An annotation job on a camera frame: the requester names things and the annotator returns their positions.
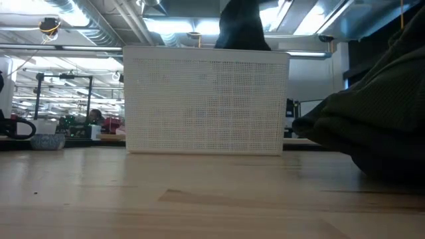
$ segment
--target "desk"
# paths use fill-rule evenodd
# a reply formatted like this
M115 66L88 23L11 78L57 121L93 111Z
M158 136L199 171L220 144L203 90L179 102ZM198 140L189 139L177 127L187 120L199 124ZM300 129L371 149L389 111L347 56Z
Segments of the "desk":
M346 155L0 152L2 238L423 238L424 191Z

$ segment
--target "blue bowl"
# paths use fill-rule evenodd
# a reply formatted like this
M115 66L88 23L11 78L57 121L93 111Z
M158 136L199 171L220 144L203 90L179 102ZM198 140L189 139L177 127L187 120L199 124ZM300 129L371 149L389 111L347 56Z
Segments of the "blue bowl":
M31 138L31 146L34 150L60 150L65 146L65 135L36 134Z

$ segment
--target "ceiling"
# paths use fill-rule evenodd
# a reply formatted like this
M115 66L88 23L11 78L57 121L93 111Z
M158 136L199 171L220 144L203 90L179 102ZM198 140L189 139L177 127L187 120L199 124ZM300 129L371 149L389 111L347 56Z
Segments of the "ceiling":
M404 0L404 11L419 1ZM189 31L197 31L202 34L201 47L213 47L219 33L220 12L228 0L162 0L161 5L143 10L138 3L141 1L0 0L0 43L40 44L46 35L39 31L39 22L45 17L55 17L62 19L62 24L57 39L47 44L157 45L170 44L169 38L172 38L178 46L198 47L199 41L187 35ZM260 16L266 41L273 50L327 52L329 45L318 39L318 33L338 41L361 39L397 18L400 7L400 0L265 0L260 6ZM2 51L13 58L15 66L20 66L34 53L33 50ZM103 52L43 50L16 75L15 111L31 112L37 72L60 74L71 70L73 74L94 76L94 86L98 88L93 91L92 108L112 115L124 112L121 100L124 90L118 82L118 74L123 72L119 57ZM69 80L67 84L48 79L42 84L44 114L49 117L85 114L87 78Z

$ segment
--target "white mesh basket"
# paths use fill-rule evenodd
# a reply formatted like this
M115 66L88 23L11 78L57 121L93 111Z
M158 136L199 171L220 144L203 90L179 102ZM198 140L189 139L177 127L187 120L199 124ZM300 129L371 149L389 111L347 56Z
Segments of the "white mesh basket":
M281 155L289 55L124 48L130 153Z

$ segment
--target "black cable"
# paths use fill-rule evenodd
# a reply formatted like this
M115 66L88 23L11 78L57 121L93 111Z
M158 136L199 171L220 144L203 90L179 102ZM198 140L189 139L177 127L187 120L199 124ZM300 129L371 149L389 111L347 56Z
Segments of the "black cable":
M5 85L5 81L3 76L1 75L2 71L0 71L0 93ZM16 125L18 123L24 123L31 127L31 133L29 135L15 135ZM33 123L25 120L25 119L6 119L3 115L3 111L0 110L0 133L5 134L7 137L17 140L29 139L34 136L36 132L36 127Z

